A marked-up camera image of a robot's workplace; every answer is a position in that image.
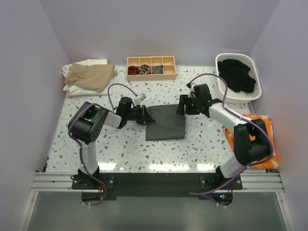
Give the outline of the dark grey t-shirt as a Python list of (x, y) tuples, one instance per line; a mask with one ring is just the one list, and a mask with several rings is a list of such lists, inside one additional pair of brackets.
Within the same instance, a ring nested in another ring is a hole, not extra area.
[(155, 120), (146, 126), (146, 141), (183, 140), (186, 120), (184, 115), (176, 114), (176, 104), (150, 106), (147, 111)]

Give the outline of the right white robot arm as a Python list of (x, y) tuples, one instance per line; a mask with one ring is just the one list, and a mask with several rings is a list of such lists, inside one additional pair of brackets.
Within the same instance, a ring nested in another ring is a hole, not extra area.
[(216, 168), (214, 183), (218, 188), (226, 189), (231, 178), (273, 156), (273, 144), (263, 120), (247, 118), (227, 107), (222, 100), (213, 99), (207, 84), (187, 84), (187, 87), (190, 92), (180, 95), (177, 114), (203, 114), (233, 134), (233, 156)]

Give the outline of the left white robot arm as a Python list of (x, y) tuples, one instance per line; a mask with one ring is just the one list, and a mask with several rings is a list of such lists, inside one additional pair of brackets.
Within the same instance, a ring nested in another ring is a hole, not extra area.
[(155, 120), (147, 112), (139, 99), (122, 97), (115, 111), (96, 103), (85, 102), (71, 118), (68, 134), (79, 146), (80, 166), (78, 174), (83, 174), (83, 184), (89, 189), (100, 183), (99, 165), (96, 158), (96, 140), (103, 126), (122, 129), (128, 121), (139, 125), (154, 124)]

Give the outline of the dark grey folded item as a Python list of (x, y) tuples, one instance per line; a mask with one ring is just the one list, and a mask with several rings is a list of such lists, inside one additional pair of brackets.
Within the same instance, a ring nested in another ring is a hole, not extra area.
[(158, 65), (158, 66), (152, 66), (152, 74), (153, 75), (160, 75), (163, 74), (163, 65)]

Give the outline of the wooden compartment tray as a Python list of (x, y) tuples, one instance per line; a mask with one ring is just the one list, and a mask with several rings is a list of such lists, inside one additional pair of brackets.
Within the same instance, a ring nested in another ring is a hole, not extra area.
[[(129, 66), (134, 65), (140, 67), (143, 64), (147, 64), (150, 67), (163, 65), (163, 74), (153, 75), (151, 70), (151, 74), (148, 75), (128, 75)], [(176, 80), (177, 69), (175, 64), (175, 58), (174, 56), (128, 57), (126, 74), (127, 81), (129, 82)]]

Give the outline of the brown patterned rolled item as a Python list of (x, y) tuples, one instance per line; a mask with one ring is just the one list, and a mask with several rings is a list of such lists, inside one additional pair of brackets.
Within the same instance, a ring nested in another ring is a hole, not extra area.
[(148, 75), (151, 74), (151, 67), (147, 64), (143, 64), (139, 67), (139, 74), (140, 75)]

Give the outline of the orange black rolled item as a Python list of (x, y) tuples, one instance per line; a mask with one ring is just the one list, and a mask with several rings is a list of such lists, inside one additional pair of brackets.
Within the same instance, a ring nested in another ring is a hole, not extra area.
[(138, 75), (139, 74), (139, 67), (138, 66), (129, 66), (128, 67), (128, 75)]

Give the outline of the black garment in basket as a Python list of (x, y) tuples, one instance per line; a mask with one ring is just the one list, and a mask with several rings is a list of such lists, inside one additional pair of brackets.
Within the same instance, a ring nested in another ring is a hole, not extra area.
[(250, 67), (238, 60), (218, 61), (219, 76), (226, 81), (228, 88), (234, 92), (254, 92), (256, 81), (249, 76), (250, 70)]

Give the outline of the white perforated laundry basket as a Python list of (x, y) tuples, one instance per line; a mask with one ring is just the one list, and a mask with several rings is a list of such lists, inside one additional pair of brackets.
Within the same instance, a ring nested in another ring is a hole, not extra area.
[(256, 81), (255, 86), (254, 86), (254, 91), (252, 93), (247, 93), (243, 91), (234, 92), (233, 90), (228, 89), (225, 102), (241, 104), (241, 103), (249, 103), (253, 100), (258, 99), (261, 96), (262, 90), (261, 90), (260, 81), (258, 78), (256, 66), (255, 66), (253, 59), (245, 54), (240, 54), (240, 53), (218, 54), (215, 59), (217, 73), (220, 73), (220, 71), (218, 70), (218, 62), (219, 61), (222, 62), (224, 60), (237, 60), (245, 64), (246, 66), (250, 68), (250, 70), (248, 71), (248, 75)]

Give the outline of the beige folded shirt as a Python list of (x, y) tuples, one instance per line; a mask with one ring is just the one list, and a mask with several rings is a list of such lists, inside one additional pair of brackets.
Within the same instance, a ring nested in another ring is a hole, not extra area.
[(101, 93), (114, 75), (115, 66), (113, 64), (81, 65), (73, 63), (64, 83), (68, 86), (77, 86)]

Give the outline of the white folded shirt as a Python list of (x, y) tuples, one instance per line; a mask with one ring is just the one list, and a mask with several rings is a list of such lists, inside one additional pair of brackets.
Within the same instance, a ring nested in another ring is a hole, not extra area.
[[(84, 61), (77, 62), (77, 64), (90, 66), (90, 65), (95, 65), (95, 64), (108, 64), (108, 61), (107, 59), (86, 59)], [(67, 78), (67, 74), (69, 73), (69, 69), (71, 65), (72, 64), (67, 64), (62, 67), (62, 75), (63, 75), (64, 80)], [(106, 85), (104, 90), (100, 93), (94, 90), (86, 90), (86, 89), (83, 89), (83, 88), (80, 88), (74, 85), (68, 86), (67, 84), (65, 84), (63, 91), (66, 92), (66, 95), (68, 98), (73, 98), (77, 96), (91, 96), (91, 95), (105, 96), (107, 95), (107, 89), (111, 84), (112, 84), (112, 80), (110, 80), (110, 82)]]

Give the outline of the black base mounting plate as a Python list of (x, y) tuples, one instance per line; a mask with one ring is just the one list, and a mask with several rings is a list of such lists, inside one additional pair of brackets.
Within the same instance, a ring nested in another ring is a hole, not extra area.
[(85, 173), (72, 175), (73, 190), (82, 190), (82, 200), (116, 200), (118, 197), (188, 197), (217, 187), (214, 173), (96, 173), (106, 187)]

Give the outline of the orange tie-dye folded shirt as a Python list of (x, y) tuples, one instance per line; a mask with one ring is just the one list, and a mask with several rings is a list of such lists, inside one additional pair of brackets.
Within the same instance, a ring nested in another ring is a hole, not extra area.
[[(262, 164), (258, 164), (255, 166), (252, 166), (251, 168), (253, 169), (279, 169), (280, 167), (280, 161), (278, 159), (278, 156), (275, 152), (275, 145), (274, 145), (274, 136), (273, 136), (273, 128), (272, 128), (272, 122), (270, 118), (266, 115), (253, 115), (253, 114), (243, 114), (243, 116), (250, 118), (252, 120), (255, 119), (262, 119), (265, 122), (265, 126), (269, 135), (269, 138), (271, 140), (271, 143), (273, 144), (273, 156), (272, 158)], [(230, 129), (226, 128), (224, 129), (225, 136), (232, 148), (234, 150), (234, 138), (233, 138), (233, 133), (231, 132)]]

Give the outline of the aluminium rail frame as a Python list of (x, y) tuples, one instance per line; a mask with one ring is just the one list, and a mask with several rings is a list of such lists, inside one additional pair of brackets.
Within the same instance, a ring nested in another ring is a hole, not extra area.
[[(71, 192), (74, 172), (37, 172), (34, 175), (30, 195), (19, 226), (20, 231), (26, 231), (34, 211), (38, 192)], [(295, 226), (291, 218), (288, 205), (285, 202), (285, 192), (279, 173), (266, 173), (263, 171), (247, 171), (240, 175), (243, 189), (242, 193), (276, 193), (279, 208), (284, 224), (288, 231), (294, 231)]]

